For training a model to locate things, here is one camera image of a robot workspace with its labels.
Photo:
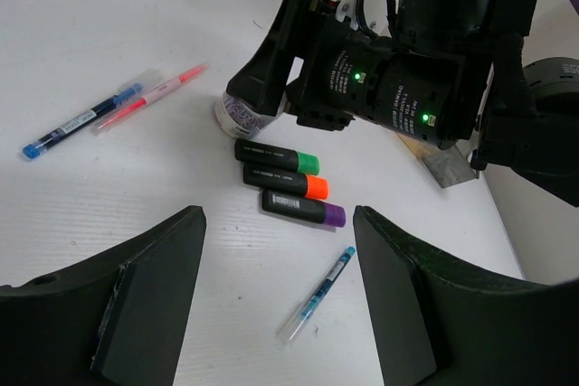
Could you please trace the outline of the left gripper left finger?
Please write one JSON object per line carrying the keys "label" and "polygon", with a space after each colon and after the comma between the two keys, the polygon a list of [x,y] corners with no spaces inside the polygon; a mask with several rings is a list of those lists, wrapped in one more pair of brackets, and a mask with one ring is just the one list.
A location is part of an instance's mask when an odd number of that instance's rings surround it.
{"label": "left gripper left finger", "polygon": [[170,385],[206,218],[188,206],[67,268],[1,288],[4,385]]}

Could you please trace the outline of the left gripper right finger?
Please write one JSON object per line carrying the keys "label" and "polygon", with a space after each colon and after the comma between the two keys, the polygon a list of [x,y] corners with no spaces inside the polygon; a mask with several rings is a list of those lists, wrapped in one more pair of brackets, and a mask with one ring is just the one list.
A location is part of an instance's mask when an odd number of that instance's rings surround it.
{"label": "left gripper right finger", "polygon": [[387,385],[575,385],[578,284],[547,286],[459,259],[368,206],[357,256]]}

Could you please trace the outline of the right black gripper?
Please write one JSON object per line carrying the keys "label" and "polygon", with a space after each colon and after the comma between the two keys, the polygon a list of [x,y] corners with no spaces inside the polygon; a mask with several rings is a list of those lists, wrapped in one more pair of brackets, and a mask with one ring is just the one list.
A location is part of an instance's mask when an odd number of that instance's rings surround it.
{"label": "right black gripper", "polygon": [[286,106],[303,127],[340,131],[362,118],[441,150],[470,136],[489,75],[488,56],[416,51],[396,34],[380,36],[366,23],[353,31],[335,19],[325,22],[311,48],[311,1],[282,0],[227,94],[260,115],[275,116],[294,59],[306,56],[299,78],[287,88]]}

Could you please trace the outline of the clear jar purple clips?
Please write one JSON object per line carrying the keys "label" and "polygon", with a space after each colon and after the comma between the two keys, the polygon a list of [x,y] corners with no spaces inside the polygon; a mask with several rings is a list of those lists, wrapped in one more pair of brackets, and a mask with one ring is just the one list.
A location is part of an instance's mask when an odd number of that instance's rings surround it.
{"label": "clear jar purple clips", "polygon": [[214,103],[214,116],[224,133],[242,139],[256,137],[277,119],[277,116],[254,112],[243,100],[232,97],[227,92]]}

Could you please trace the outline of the green cap highlighter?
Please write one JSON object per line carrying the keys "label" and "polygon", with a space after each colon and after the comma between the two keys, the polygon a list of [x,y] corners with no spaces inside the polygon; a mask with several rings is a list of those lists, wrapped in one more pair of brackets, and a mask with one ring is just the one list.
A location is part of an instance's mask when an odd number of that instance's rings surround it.
{"label": "green cap highlighter", "polygon": [[234,155],[244,163],[267,165],[302,174],[318,175],[320,170],[319,160],[314,155],[245,139],[235,141]]}

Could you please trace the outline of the pink double ended highlighter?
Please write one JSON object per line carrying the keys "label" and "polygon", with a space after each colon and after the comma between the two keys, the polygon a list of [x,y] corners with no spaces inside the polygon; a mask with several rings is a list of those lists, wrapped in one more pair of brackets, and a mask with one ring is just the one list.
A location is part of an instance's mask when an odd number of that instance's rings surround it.
{"label": "pink double ended highlighter", "polygon": [[130,99],[119,109],[116,109],[112,114],[108,115],[98,124],[96,124],[92,129],[93,133],[95,135],[100,135],[110,130],[123,119],[129,118],[139,110],[153,105],[162,98],[182,88],[186,83],[200,76],[207,68],[207,63],[194,66],[193,68],[175,76],[171,80],[166,80],[163,83],[155,86],[153,89],[148,90],[143,95]]}

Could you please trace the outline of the orange cap highlighter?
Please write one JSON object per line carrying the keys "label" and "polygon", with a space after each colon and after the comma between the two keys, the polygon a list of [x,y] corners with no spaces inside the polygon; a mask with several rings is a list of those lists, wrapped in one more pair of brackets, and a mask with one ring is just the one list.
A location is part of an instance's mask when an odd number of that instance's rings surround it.
{"label": "orange cap highlighter", "polygon": [[329,196],[326,179],[267,165],[245,163],[242,167],[242,179],[245,184],[253,187],[292,193],[309,199],[326,200]]}

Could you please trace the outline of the dark blue gel pen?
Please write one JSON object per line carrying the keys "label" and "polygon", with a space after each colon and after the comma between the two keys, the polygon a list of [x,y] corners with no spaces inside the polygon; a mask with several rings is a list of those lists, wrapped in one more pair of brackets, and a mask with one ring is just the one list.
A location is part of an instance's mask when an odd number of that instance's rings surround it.
{"label": "dark blue gel pen", "polygon": [[157,69],[144,71],[137,75],[137,77],[121,85],[115,93],[97,105],[88,108],[76,117],[66,121],[54,130],[25,146],[22,149],[24,156],[29,160],[34,160],[68,137],[75,135],[78,131],[89,126],[91,123],[123,106],[129,100],[144,93],[146,90],[152,89],[162,79],[163,75]]}

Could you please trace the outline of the purple cap highlighter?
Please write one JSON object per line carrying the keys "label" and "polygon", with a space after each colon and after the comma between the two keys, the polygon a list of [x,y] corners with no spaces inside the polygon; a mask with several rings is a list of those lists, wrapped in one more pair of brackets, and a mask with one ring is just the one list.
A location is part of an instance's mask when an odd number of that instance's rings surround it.
{"label": "purple cap highlighter", "polygon": [[261,192],[261,207],[265,212],[320,225],[343,228],[346,212],[341,206],[271,190]]}

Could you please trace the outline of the teal gel pen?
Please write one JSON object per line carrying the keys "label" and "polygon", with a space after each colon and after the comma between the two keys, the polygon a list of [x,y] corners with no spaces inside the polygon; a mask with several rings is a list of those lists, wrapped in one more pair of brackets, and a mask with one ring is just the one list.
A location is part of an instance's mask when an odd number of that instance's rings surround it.
{"label": "teal gel pen", "polygon": [[356,248],[353,246],[347,247],[316,287],[303,301],[298,302],[297,306],[284,320],[276,332],[276,336],[282,344],[290,345],[295,341],[302,329],[312,318],[321,302],[334,286],[346,265],[355,255]]}

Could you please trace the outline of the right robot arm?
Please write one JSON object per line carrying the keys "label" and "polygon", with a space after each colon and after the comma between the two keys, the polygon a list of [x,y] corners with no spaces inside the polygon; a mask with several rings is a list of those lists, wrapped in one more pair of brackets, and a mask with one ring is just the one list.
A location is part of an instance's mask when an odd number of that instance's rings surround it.
{"label": "right robot arm", "polygon": [[282,0],[227,93],[259,115],[362,118],[578,203],[578,62],[522,62],[537,0]]}

